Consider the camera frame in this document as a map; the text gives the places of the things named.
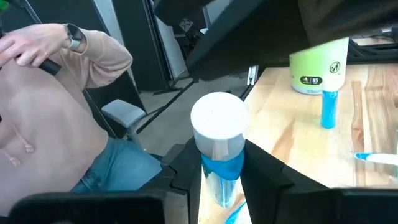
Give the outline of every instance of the wristwatch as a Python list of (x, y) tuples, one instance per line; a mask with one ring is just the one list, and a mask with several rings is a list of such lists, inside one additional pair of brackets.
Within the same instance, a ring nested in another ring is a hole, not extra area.
[(70, 39), (69, 50), (76, 50), (83, 40), (83, 33), (79, 27), (73, 24), (64, 24), (65, 30), (67, 31), (68, 37)]

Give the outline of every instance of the hand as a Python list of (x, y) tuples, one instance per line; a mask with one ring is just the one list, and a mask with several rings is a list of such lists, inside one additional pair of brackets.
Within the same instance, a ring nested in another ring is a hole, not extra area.
[(20, 66), (38, 67), (50, 55), (69, 45), (62, 24), (27, 26), (0, 39), (0, 67), (15, 60)]

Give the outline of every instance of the person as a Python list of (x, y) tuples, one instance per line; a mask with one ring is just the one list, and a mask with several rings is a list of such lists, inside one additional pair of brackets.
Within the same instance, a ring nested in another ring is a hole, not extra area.
[[(38, 68), (46, 58), (62, 66), (55, 76)], [(32, 194), (137, 190), (161, 171), (133, 143), (109, 138), (82, 94), (131, 64), (112, 37), (72, 24), (0, 39), (0, 215)]]

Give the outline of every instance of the finger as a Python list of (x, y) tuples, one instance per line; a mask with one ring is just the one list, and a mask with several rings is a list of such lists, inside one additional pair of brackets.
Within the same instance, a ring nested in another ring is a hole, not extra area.
[(22, 53), (22, 47), (17, 44), (13, 44), (11, 47), (0, 53), (0, 67), (5, 65), (10, 60)]
[(39, 67), (41, 64), (43, 64), (43, 62), (45, 61), (45, 59), (47, 59), (49, 57), (48, 54), (39, 54), (34, 61), (31, 63), (31, 65), (33, 67)]
[(38, 54), (39, 52), (37, 50), (26, 51), (21, 56), (16, 58), (16, 63), (19, 66), (30, 65), (35, 60), (36, 56), (38, 56)]

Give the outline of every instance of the drawstring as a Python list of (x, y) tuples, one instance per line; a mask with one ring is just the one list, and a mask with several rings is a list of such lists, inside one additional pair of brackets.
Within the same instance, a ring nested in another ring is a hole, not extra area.
[(12, 126), (14, 132), (17, 134), (18, 138), (19, 138), (19, 139), (22, 141), (22, 143), (24, 144), (24, 147), (25, 147), (26, 152), (34, 152), (34, 151), (35, 151), (35, 148), (34, 148), (31, 144), (29, 144), (29, 143), (24, 139), (24, 137), (22, 137), (22, 135), (20, 134), (20, 132), (18, 131), (18, 129), (17, 129), (14, 125), (11, 125), (11, 126)]
[[(17, 137), (21, 140), (21, 142), (24, 144), (24, 147), (25, 147), (25, 151), (26, 152), (34, 152), (35, 151), (35, 148), (31, 145), (31, 144), (29, 144), (25, 139), (24, 139), (24, 137), (22, 137), (22, 135), (20, 134), (20, 132), (18, 131), (18, 129), (14, 126), (14, 125), (12, 125), (12, 124), (10, 124), (11, 125), (11, 127), (12, 127), (12, 129), (14, 130), (14, 132), (17, 134)], [(6, 150), (3, 150), (3, 149), (0, 149), (0, 151), (1, 151), (1, 153), (3, 153), (6, 157), (7, 157), (7, 159), (9, 160), (9, 161), (11, 161), (12, 162), (12, 165), (14, 165), (15, 167), (17, 167), (17, 166), (20, 166), (22, 163), (21, 163), (21, 161), (19, 160), (19, 159), (17, 159), (17, 158), (15, 158), (15, 157), (13, 157), (13, 156), (11, 156)]]

